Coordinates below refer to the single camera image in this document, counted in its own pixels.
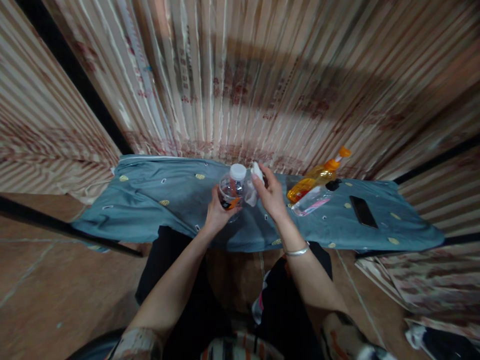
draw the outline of yellow liquid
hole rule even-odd
[[[323,165],[315,166],[302,180],[297,182],[295,186],[290,189],[286,194],[286,197],[292,204],[295,204],[314,187],[319,185],[324,186],[336,178],[337,173],[335,171],[325,170]]]

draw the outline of orange label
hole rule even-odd
[[[233,201],[230,203],[230,206],[227,207],[227,210],[233,209],[239,203],[240,199],[240,197],[236,197],[235,199],[233,199]]]

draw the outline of black bottle cap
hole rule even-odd
[[[327,182],[325,187],[327,188],[327,190],[335,191],[339,188],[341,182],[342,182],[342,180],[335,179],[335,180]]]

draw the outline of orange spray bottle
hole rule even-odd
[[[324,186],[326,183],[337,178],[337,169],[340,166],[342,158],[348,158],[352,152],[345,146],[340,148],[336,158],[328,160],[323,165],[317,165],[307,172],[302,180],[296,183],[294,187],[286,194],[286,197],[292,204],[295,204],[303,198],[310,190],[316,186]]]

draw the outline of fabric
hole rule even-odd
[[[13,0],[0,2],[0,192],[91,204],[119,151]]]
[[[138,154],[393,180],[474,124],[474,1],[44,0]]]
[[[480,340],[479,242],[381,256],[376,261],[387,271],[403,306],[413,313],[409,322]],[[369,259],[356,263],[361,269],[372,265]]]
[[[160,225],[194,237],[204,225],[212,187],[228,171],[228,166],[211,160],[122,156],[108,188],[72,225],[94,236],[124,242],[152,242]],[[284,174],[277,178],[284,194],[300,179]],[[359,224],[349,196],[366,200],[378,229]],[[312,214],[290,214],[307,241],[324,247],[415,251],[444,240],[390,181],[344,179],[332,199]],[[256,207],[244,206],[238,220],[228,224],[212,246],[257,252],[280,248],[278,238],[273,220],[259,201]]]
[[[140,305],[190,241],[171,228],[158,229],[158,239],[153,242],[135,294]],[[312,244],[311,251],[332,278],[329,254],[318,244]],[[331,313],[324,320],[321,347],[284,258],[273,266],[266,281],[265,311],[257,334],[233,333],[208,283],[203,259],[185,309],[164,347],[152,330],[132,329],[122,336],[109,359],[162,359],[163,348],[163,359],[335,359],[344,354],[354,359],[370,359],[374,354],[386,359],[388,353],[369,343],[341,313]]]
[[[398,191],[449,238],[480,232],[479,180],[480,146],[476,146],[401,184]]]

